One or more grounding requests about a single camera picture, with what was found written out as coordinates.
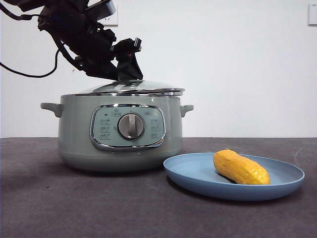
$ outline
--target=button icon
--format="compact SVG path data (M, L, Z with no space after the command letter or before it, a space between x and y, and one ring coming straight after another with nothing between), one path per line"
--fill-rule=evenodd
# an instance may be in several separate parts
M151 131L152 132L158 132L159 131L159 126L158 125L151 126Z
M151 119L151 124L152 125L156 125L159 123L159 120L158 119Z
M110 134L101 134L100 140L110 140Z
M152 133L151 134L151 139L158 139L158 134L157 133Z
M103 133L103 132L110 132L110 126L100 127L100 128L99 128L99 132L101 132L101 133Z
M119 116L121 116L121 112L118 109L115 109L112 111L112 115L114 117L119 117Z
M101 119L100 125L110 125L110 120L109 119Z

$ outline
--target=white wall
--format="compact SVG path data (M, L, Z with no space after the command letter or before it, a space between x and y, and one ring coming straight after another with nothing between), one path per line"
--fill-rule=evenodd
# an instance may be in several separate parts
M142 39L137 59L145 80L186 89L182 104L195 109L183 119L184 136L316 137L317 27L307 26L309 2L119 0L113 31L119 40ZM1 14L1 62L42 74L55 51L36 19ZM2 137L57 136L58 119L40 102L111 82L58 59L43 79L1 69Z

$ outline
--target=pot handle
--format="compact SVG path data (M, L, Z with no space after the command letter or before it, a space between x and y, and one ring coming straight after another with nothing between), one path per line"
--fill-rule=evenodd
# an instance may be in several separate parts
M52 111L57 118L60 118L63 113L64 105L56 103L41 103L41 108Z
M187 112L192 111L193 109L194 109L194 105L180 106L180 115L183 118Z

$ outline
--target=wall outlet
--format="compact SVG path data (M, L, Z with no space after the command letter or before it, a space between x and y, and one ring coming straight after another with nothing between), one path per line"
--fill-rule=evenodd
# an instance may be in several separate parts
M317 3L310 3L308 6L308 25L317 26Z

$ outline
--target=cooker base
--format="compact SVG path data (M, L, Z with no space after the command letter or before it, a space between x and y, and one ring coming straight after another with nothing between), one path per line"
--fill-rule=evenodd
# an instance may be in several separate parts
M134 172L159 168L163 161L177 155L180 150L138 156L83 156L59 152L61 159L70 167L95 172Z

